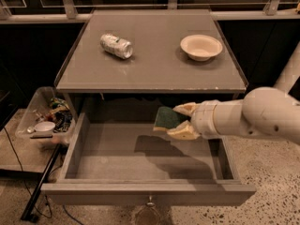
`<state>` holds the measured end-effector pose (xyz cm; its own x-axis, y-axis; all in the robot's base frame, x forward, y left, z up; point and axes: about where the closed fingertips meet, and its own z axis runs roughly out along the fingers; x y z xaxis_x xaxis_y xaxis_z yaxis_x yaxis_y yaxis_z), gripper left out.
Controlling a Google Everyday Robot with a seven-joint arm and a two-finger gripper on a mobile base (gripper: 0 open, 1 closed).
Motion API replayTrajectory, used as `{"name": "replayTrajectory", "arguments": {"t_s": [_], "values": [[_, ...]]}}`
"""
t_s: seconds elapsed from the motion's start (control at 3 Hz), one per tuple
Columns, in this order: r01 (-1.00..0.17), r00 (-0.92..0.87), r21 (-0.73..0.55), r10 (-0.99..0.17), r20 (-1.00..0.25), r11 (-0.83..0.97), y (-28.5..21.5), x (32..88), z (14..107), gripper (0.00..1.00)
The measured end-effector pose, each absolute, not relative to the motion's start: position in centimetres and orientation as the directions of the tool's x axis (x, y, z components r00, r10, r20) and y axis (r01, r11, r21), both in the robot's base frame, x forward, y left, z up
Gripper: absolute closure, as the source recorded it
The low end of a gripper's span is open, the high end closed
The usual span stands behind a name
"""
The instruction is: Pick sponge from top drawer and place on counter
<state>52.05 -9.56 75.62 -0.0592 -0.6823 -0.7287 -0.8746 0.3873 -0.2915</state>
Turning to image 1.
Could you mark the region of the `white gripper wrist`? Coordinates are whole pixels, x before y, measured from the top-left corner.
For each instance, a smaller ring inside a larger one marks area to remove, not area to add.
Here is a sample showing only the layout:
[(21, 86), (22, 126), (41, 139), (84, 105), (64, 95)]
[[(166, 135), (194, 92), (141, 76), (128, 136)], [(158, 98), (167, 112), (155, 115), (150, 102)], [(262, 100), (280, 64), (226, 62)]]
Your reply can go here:
[(218, 100), (208, 100), (199, 104), (189, 102), (175, 106), (173, 110), (191, 117), (191, 123), (185, 121), (169, 129), (167, 134), (176, 140), (196, 140), (200, 135), (206, 140), (218, 139), (220, 135), (214, 124), (214, 110), (218, 104)]

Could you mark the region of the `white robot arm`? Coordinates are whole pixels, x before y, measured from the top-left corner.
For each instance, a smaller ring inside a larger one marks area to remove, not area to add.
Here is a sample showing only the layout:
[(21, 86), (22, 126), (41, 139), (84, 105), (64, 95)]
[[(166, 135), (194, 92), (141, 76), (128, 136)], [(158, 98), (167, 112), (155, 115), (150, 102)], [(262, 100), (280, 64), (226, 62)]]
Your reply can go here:
[(174, 108), (190, 117), (169, 129), (177, 140), (218, 139), (233, 135), (255, 139), (284, 139), (300, 143), (300, 101), (289, 92), (300, 77), (300, 53), (295, 51), (273, 87), (259, 87), (244, 98), (186, 103)]

